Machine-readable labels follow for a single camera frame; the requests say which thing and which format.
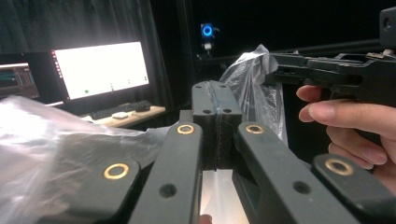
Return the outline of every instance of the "desk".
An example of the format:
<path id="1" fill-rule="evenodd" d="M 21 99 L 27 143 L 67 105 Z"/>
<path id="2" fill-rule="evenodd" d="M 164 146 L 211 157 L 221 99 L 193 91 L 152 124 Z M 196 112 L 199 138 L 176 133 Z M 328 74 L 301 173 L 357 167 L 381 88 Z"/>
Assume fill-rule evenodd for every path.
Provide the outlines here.
<path id="1" fill-rule="evenodd" d="M 82 120 L 92 122 L 94 124 L 103 124 L 108 127 L 113 127 L 113 128 L 123 128 L 123 127 L 128 127 L 131 125 L 134 125 L 136 123 L 139 123 L 141 121 L 147 120 L 152 118 L 155 115 L 161 114 L 165 111 L 165 107 L 162 106 L 156 106 L 152 105 L 150 108 L 150 111 L 145 111 L 145 112 L 128 112 L 128 118 L 125 119 L 113 119 L 111 117 L 104 118 L 104 119 L 92 119 L 91 116 L 87 116 L 84 118 L 81 118 Z"/>

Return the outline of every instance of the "dark background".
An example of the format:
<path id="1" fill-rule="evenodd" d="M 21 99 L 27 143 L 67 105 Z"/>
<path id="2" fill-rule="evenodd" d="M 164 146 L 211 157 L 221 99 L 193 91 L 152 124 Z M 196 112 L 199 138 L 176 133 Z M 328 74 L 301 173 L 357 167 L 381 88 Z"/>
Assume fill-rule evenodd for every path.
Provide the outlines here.
<path id="1" fill-rule="evenodd" d="M 171 90 L 185 92 L 189 80 L 183 66 L 186 55 L 177 26 L 177 3 L 151 0 Z M 272 51 L 377 39 L 379 12 L 394 6 L 395 1 L 191 0 L 191 51 L 204 53 L 200 25 L 206 22 L 220 29 L 212 50 L 214 59 L 237 56 L 260 44 Z M 223 71 L 221 64 L 194 66 L 193 79 L 218 79 Z M 316 154 L 327 152 L 326 127 L 300 122 L 298 113 L 305 103 L 295 96 L 298 87 L 283 88 L 289 147 L 301 159 L 311 161 Z M 188 100 L 187 94 L 174 95 L 177 105 Z"/>
<path id="2" fill-rule="evenodd" d="M 185 32 L 180 31 L 182 4 L 190 12 L 191 52 L 186 52 Z M 212 59 L 221 59 L 260 44 L 272 51 L 378 39 L 379 12 L 394 6 L 395 1 L 385 0 L 0 0 L 0 53 L 143 39 L 150 53 L 152 86 L 149 92 L 139 92 L 136 100 L 146 98 L 177 112 L 189 107 L 191 83 L 219 79 L 232 62 L 205 65 L 195 58 L 204 53 L 201 23 L 211 22 L 220 29 Z M 188 53 L 193 55 L 192 70 Z M 325 127 L 297 119 L 304 106 L 295 96 L 297 88 L 284 86 L 289 144 L 309 161 L 312 154 L 326 151 L 329 139 Z"/>

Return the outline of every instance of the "fingernail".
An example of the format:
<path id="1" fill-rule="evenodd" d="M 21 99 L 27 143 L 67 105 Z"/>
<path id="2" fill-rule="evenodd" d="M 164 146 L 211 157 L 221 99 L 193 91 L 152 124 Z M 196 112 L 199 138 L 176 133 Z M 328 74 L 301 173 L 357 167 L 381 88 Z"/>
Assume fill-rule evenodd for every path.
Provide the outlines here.
<path id="1" fill-rule="evenodd" d="M 373 168 L 374 168 L 374 166 L 371 163 L 368 163 L 368 162 L 367 162 L 366 165 L 363 166 L 363 169 L 365 169 L 365 170 L 371 170 Z"/>
<path id="2" fill-rule="evenodd" d="M 387 155 L 376 148 L 365 147 L 362 156 L 375 165 L 383 165 L 387 162 Z"/>
<path id="3" fill-rule="evenodd" d="M 309 115 L 319 121 L 329 121 L 335 118 L 334 106 L 327 102 L 315 103 L 308 108 Z"/>

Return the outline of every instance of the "black curtain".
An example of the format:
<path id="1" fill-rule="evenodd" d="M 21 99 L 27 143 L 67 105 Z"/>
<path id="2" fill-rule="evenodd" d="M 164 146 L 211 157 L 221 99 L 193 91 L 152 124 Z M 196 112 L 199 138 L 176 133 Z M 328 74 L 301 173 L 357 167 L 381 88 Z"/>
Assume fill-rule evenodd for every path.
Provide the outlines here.
<path id="1" fill-rule="evenodd" d="M 41 52 L 140 41 L 150 92 L 137 98 L 172 107 L 169 83 L 145 0 L 1 0 L 0 53 Z"/>

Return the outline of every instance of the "black 3d-printed part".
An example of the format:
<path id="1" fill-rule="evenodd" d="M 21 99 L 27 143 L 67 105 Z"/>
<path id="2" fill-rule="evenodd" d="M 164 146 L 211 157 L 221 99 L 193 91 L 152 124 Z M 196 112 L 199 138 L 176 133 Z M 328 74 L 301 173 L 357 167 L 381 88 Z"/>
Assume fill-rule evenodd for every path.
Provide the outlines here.
<path id="1" fill-rule="evenodd" d="M 210 82 L 201 82 L 192 87 L 192 120 L 204 132 L 203 169 L 216 170 L 216 108 L 212 102 Z"/>
<path id="2" fill-rule="evenodd" d="M 178 121 L 192 123 L 192 110 L 180 110 Z"/>
<path id="3" fill-rule="evenodd" d="M 355 162 L 320 155 L 314 158 L 312 170 L 362 223 L 396 223 L 396 197 Z"/>
<path id="4" fill-rule="evenodd" d="M 217 151 L 218 169 L 233 168 L 233 134 L 242 122 L 243 112 L 236 102 L 231 89 L 221 82 L 210 82 L 217 107 Z"/>
<path id="5" fill-rule="evenodd" d="M 379 13 L 379 42 L 387 48 L 396 48 L 396 7 Z"/>
<path id="6" fill-rule="evenodd" d="M 277 71 L 265 82 L 304 84 L 329 88 L 337 97 L 354 96 L 365 103 L 396 107 L 396 58 L 340 54 L 335 58 L 309 58 L 297 54 L 273 54 Z"/>
<path id="7" fill-rule="evenodd" d="M 255 182 L 234 171 L 250 223 L 359 223 L 269 127 L 242 123 L 235 144 Z"/>
<path id="8" fill-rule="evenodd" d="M 201 199 L 202 129 L 171 127 L 129 223 L 198 223 Z"/>
<path id="9" fill-rule="evenodd" d="M 140 173 L 126 149 L 133 148 L 133 140 L 100 134 L 66 136 L 42 189 L 44 197 L 58 198 L 50 199 L 53 203 L 38 223 L 117 222 Z"/>

